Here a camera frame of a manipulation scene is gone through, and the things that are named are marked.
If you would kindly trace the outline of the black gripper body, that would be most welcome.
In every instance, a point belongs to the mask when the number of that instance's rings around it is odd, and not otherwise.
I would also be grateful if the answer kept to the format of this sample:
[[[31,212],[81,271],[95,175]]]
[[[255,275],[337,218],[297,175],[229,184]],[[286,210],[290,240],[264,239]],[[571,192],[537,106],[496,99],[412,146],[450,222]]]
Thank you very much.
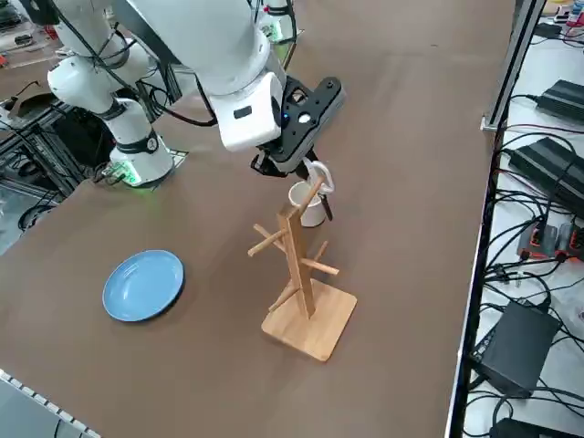
[[[280,171],[294,173],[311,154],[319,132],[344,99],[345,90],[337,77],[326,77],[311,90],[288,76],[281,105],[281,134],[261,145],[259,153],[269,156]]]

